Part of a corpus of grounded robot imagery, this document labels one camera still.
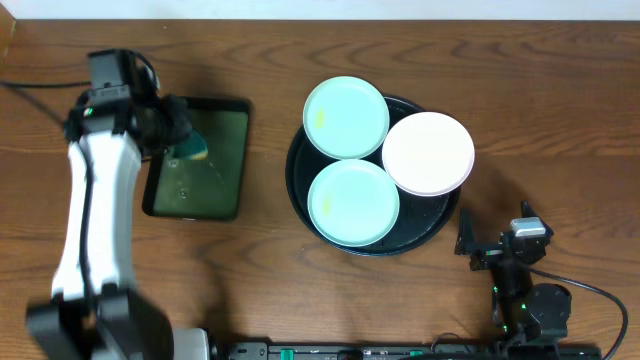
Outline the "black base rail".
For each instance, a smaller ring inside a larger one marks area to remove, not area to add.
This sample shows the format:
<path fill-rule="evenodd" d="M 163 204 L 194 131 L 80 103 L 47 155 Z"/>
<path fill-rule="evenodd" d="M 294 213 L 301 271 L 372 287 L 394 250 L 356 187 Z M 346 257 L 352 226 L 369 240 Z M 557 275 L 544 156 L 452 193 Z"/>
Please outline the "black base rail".
<path fill-rule="evenodd" d="M 444 343 L 431 346 L 347 346 L 236 343 L 229 347 L 228 360 L 420 360 L 420 359 L 601 359 L 601 351 L 589 347 L 560 347 L 548 349 L 515 347 L 495 351 L 490 347 Z"/>

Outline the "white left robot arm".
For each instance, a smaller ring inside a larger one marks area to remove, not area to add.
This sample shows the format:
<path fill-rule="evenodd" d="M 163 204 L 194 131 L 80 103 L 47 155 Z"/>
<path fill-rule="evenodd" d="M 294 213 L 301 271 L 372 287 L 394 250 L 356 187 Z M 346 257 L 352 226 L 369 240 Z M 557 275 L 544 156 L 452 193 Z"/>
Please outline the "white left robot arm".
<path fill-rule="evenodd" d="M 90 89 L 64 123 L 72 173 L 69 219 L 51 298 L 26 311 L 29 334 L 50 359 L 208 359 L 202 328 L 175 329 L 137 289 L 132 255 L 133 195 L 146 156 L 185 145 L 186 102 L 159 96 L 158 76 L 127 49 L 88 56 Z"/>

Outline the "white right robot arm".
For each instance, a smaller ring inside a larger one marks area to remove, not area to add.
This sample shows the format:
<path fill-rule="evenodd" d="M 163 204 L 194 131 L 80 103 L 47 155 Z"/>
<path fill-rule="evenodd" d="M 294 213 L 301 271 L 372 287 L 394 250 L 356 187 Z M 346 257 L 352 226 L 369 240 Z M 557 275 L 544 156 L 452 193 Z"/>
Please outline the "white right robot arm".
<path fill-rule="evenodd" d="M 493 321 L 504 331 L 494 346 L 506 358 L 516 353 L 558 356 L 557 342 L 568 335 L 571 293 L 561 285 L 534 284 L 531 266 L 546 255 L 554 232 L 525 201 L 521 216 L 495 243 L 476 239 L 470 213 L 460 213 L 456 255 L 473 271 L 487 270 L 493 281 Z"/>

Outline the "black rectangular water tray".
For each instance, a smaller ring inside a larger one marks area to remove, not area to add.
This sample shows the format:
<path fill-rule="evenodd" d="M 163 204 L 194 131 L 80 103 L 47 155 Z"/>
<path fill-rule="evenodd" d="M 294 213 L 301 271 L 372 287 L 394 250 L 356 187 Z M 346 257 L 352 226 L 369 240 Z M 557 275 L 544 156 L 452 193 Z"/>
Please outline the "black rectangular water tray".
<path fill-rule="evenodd" d="M 239 207 L 251 103 L 241 98 L 188 97 L 193 136 L 207 150 L 193 159 L 170 147 L 150 161 L 142 201 L 148 216 L 232 220 Z"/>

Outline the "pink plate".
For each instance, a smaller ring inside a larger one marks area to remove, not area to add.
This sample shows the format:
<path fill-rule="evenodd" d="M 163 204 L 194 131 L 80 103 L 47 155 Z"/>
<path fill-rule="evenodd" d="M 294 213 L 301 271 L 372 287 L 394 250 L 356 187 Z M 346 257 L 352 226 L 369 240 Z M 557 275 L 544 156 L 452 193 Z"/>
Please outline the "pink plate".
<path fill-rule="evenodd" d="M 382 145 L 385 171 L 402 190 L 435 197 L 458 188 L 470 175 L 475 146 L 455 118 L 419 112 L 398 121 Z"/>

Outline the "mint green plate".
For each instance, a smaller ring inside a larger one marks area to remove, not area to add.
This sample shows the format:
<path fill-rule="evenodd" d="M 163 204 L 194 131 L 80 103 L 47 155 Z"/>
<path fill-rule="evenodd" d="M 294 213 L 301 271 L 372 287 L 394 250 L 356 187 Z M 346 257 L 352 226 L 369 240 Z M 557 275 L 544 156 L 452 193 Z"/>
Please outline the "mint green plate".
<path fill-rule="evenodd" d="M 364 247 L 386 236 L 400 212 L 395 183 L 365 160 L 340 160 L 314 178 L 307 195 L 310 220 L 330 242 Z"/>
<path fill-rule="evenodd" d="M 332 77 L 317 85 L 305 101 L 302 121 L 311 144 L 338 160 L 370 155 L 390 129 L 382 93 L 353 76 Z"/>

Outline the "round black tray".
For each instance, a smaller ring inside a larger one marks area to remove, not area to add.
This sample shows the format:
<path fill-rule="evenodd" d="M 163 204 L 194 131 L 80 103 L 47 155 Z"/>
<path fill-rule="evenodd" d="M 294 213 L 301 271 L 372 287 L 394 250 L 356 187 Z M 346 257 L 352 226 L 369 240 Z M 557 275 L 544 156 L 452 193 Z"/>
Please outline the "round black tray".
<path fill-rule="evenodd" d="M 382 149 L 378 148 L 370 155 L 356 160 L 369 161 L 384 170 L 381 153 Z M 317 150 L 308 140 L 304 128 L 300 128 L 289 149 L 285 171 L 287 191 L 296 213 L 307 228 L 336 248 L 365 256 L 403 253 L 433 237 L 454 212 L 460 195 L 458 188 L 440 196 L 421 197 L 396 186 L 400 197 L 400 212 L 394 227 L 386 236 L 364 247 L 336 245 L 323 237 L 312 224 L 307 210 L 307 195 L 312 181 L 319 172 L 337 161 L 340 160 L 330 158 Z"/>

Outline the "green yellow sponge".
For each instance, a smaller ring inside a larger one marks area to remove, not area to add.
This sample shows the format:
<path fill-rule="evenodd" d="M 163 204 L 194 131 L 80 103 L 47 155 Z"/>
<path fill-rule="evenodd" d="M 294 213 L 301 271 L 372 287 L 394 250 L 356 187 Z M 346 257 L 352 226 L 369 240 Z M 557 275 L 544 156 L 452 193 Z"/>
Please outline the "green yellow sponge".
<path fill-rule="evenodd" d="M 208 143 L 196 130 L 173 147 L 172 157 L 183 160 L 203 160 L 208 156 Z"/>

